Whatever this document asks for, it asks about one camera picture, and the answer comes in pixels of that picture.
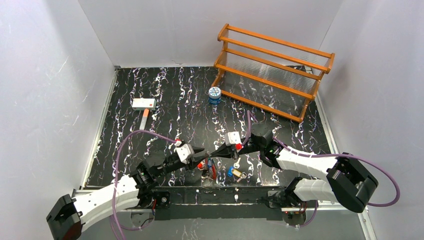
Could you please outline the metal key organizer red handle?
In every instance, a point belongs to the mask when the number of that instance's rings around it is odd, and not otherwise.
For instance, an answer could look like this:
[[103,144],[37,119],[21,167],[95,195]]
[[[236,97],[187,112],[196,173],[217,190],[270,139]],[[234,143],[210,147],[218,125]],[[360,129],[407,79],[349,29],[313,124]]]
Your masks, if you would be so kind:
[[197,169],[201,171],[203,179],[215,181],[217,179],[217,168],[214,160],[211,157],[205,158],[197,164]]

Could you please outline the silver key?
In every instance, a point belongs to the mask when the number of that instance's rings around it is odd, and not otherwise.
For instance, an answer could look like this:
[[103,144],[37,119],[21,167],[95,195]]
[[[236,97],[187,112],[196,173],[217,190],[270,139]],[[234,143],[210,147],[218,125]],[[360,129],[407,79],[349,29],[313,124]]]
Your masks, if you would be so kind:
[[241,161],[241,158],[239,157],[239,158],[237,159],[237,161],[233,164],[233,167],[234,167],[235,169],[238,169],[238,168],[240,167],[240,161]]

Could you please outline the blue key tag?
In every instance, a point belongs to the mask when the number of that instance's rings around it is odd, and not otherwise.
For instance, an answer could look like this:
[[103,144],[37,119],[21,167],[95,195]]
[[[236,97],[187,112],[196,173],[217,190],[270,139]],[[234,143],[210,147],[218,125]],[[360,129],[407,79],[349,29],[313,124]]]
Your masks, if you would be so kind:
[[227,171],[227,176],[228,176],[229,178],[231,178],[231,177],[233,177],[233,176],[234,176],[233,171],[234,171],[234,167],[233,167],[233,166],[230,166],[230,167],[228,168],[228,171]]

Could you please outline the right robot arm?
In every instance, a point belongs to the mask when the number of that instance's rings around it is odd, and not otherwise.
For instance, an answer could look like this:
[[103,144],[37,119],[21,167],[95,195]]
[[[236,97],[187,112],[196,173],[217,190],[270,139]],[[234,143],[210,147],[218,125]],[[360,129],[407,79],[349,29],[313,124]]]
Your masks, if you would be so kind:
[[277,141],[264,123],[254,123],[250,134],[244,138],[240,138],[238,132],[227,133],[225,142],[210,156],[236,160],[240,155],[255,152],[271,168],[313,177],[296,177],[283,191],[267,197],[269,202],[282,207],[295,207],[308,201],[330,201],[361,213],[378,186],[377,179],[352,155],[324,156],[296,151]]

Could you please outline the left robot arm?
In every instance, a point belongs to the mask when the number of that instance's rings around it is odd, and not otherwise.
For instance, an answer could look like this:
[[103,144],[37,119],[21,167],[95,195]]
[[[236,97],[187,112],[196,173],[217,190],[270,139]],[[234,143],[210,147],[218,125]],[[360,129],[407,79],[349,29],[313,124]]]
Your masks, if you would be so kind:
[[142,161],[130,174],[84,195],[61,196],[46,216],[55,240],[77,240],[93,224],[122,210],[138,206],[153,194],[157,179],[176,170],[192,170],[209,154],[202,147],[178,147],[161,164]]

